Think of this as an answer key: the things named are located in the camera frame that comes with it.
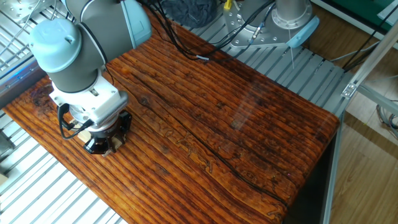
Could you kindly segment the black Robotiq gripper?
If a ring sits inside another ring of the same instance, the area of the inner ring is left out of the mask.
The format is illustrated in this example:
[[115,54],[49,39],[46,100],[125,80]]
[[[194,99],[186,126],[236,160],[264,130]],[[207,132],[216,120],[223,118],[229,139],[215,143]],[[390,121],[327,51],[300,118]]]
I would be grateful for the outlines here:
[[122,110],[118,121],[114,124],[99,131],[89,131],[90,138],[83,146],[84,150],[89,154],[105,154],[109,150],[107,138],[116,138],[121,144],[125,144],[126,134],[130,130],[131,122],[132,114]]

